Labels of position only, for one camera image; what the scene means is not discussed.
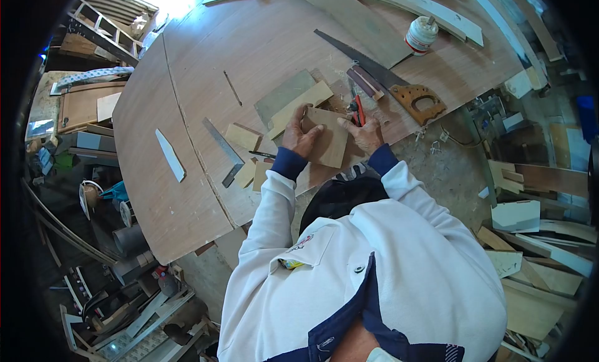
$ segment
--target saw handle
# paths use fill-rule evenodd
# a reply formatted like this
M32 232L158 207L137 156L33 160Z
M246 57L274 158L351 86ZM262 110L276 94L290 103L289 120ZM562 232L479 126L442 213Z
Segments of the saw handle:
M424 126L429 119L435 119L447 110L447 106L441 101L437 93L424 85L413 84L403 87L393 85L389 92L421 126ZM425 98L430 99L433 105L421 111L416 107L416 102Z

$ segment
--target navy blue cuff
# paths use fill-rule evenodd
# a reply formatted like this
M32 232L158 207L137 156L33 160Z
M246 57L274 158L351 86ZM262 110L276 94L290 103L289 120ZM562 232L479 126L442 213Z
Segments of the navy blue cuff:
M399 161L395 158L388 143L376 149L368 160L368 165L375 169L380 176L384 176L398 163Z
M289 180L296 181L308 161L293 150L279 147L277 158L274 160L272 171L278 172Z

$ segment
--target red pliers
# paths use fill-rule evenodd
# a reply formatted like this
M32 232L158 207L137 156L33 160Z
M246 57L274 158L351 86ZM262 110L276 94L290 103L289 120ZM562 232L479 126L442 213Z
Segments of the red pliers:
M356 85L353 83L353 80L349 79L349 81L352 86L352 102L349 104L349 110L353 111L352 121L356 126L362 127L366 124L362 101L360 101L360 96L356 93Z

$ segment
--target hand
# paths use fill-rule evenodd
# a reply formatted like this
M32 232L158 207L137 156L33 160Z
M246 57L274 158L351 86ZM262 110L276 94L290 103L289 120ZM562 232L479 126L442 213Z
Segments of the hand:
M343 118L337 118L337 123L352 134L358 147L369 156L372 156L372 153L385 143L378 119L367 119L366 124L362 127L356 127L352 122Z
M303 159L308 158L308 155L314 146L314 140L316 140L318 135L325 130L325 127L322 126L322 124L319 124L306 134L301 131L301 120L304 117L304 113L312 106L314 105L301 104L295 110L293 116L287 124L287 127L285 127L285 133L283 134L283 148L293 150Z

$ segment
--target glue container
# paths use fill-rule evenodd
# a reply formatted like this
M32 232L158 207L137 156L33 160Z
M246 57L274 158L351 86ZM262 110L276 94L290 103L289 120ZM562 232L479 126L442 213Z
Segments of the glue container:
M410 24L410 29L404 38L416 56L423 56L430 45L437 39L439 27L434 18L417 17Z

